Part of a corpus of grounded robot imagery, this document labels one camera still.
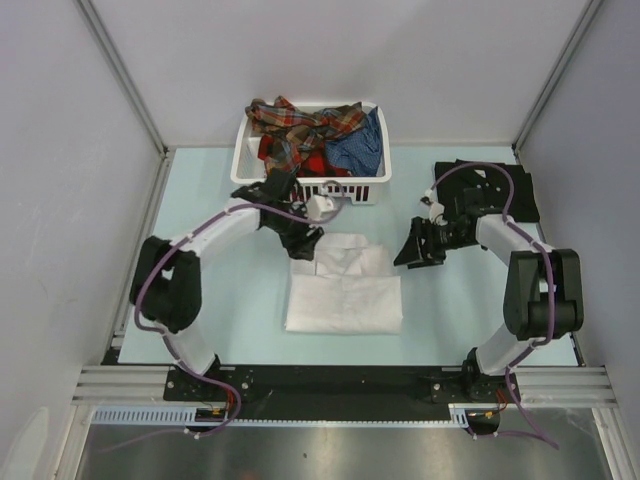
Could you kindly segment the white long sleeve shirt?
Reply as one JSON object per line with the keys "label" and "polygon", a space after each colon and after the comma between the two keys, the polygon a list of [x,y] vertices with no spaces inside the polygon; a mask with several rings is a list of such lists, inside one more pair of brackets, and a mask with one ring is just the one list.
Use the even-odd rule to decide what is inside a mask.
{"label": "white long sleeve shirt", "polygon": [[396,335],[401,277],[388,250],[361,234],[326,233],[311,261],[290,263],[285,329],[294,333]]}

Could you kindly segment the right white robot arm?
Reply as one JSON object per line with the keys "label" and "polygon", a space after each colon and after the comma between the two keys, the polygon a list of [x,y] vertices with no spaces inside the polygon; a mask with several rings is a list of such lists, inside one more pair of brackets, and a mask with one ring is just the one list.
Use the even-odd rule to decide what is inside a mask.
{"label": "right white robot arm", "polygon": [[581,329],[579,255],[535,239],[506,208],[486,203],[478,188],[464,191],[450,220],[433,190],[420,201],[428,215],[412,218],[407,240],[393,263],[409,269],[441,266],[448,252],[478,245],[506,266],[503,323],[469,352],[458,382],[473,402],[484,401],[495,391],[510,392],[506,382],[519,363],[534,350]]}

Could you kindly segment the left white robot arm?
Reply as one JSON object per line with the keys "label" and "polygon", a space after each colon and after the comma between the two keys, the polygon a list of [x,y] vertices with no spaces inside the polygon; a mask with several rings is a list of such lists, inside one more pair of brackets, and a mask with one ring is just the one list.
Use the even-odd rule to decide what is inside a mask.
{"label": "left white robot arm", "polygon": [[321,225],[335,215],[320,194],[302,199],[293,174],[275,170],[262,181],[232,192],[222,211],[174,240],[152,235],[144,240],[129,292],[135,327],[156,334],[174,366],[187,374],[186,387],[207,400],[219,390],[238,391],[211,369],[218,360],[201,333],[202,276],[207,263],[243,237],[261,229],[275,232],[288,257],[312,260],[324,234]]}

